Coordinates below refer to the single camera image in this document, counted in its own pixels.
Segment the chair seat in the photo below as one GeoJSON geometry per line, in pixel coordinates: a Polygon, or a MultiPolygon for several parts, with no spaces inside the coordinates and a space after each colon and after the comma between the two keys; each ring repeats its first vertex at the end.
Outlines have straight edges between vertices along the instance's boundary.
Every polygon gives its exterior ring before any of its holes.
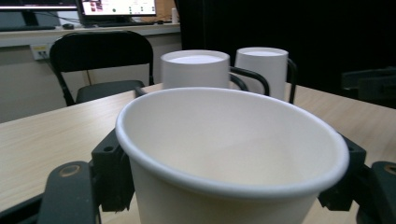
{"type": "Polygon", "coordinates": [[[82,87],[78,90],[76,103],[81,104],[126,91],[134,91],[136,87],[143,88],[145,85],[139,80],[126,80],[82,87]]]}

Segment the table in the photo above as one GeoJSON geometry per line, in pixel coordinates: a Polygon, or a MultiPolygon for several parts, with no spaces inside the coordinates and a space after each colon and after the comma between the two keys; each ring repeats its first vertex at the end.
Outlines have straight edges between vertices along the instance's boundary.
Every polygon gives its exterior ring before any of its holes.
{"type": "MultiPolygon", "coordinates": [[[[115,127],[120,110],[133,99],[134,92],[128,91],[0,124],[0,211],[43,192],[48,174],[59,165],[89,161],[92,150],[115,127]]],[[[366,149],[367,165],[396,162],[396,110],[300,86],[294,103],[366,149]]],[[[304,224],[356,223],[357,209],[354,204],[350,212],[331,212],[317,200],[304,224]]],[[[102,213],[102,221],[140,223],[136,201],[128,212],[102,213]]]]}

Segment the chair backrest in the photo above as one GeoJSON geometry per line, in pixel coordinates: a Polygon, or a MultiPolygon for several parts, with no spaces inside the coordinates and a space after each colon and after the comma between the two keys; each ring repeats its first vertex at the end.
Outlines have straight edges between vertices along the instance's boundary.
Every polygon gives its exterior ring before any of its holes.
{"type": "Polygon", "coordinates": [[[148,64],[148,84],[154,84],[152,46],[144,36],[130,31],[64,35],[52,45],[49,59],[64,98],[71,97],[62,76],[65,72],[148,64]]]}

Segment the power outlet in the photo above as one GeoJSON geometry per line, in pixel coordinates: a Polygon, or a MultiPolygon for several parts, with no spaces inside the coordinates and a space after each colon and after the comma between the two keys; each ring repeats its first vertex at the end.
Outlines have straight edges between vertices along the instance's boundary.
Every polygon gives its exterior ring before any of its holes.
{"type": "Polygon", "coordinates": [[[31,45],[30,50],[35,60],[44,60],[50,57],[50,45],[48,44],[31,45]]]}

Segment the dark background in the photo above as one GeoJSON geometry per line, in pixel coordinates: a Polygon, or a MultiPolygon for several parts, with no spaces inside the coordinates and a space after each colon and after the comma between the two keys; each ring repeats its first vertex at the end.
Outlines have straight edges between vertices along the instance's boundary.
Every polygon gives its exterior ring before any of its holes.
{"type": "Polygon", "coordinates": [[[396,66],[394,0],[179,0],[183,49],[234,57],[244,47],[289,52],[298,84],[351,98],[348,71],[396,66]]]}

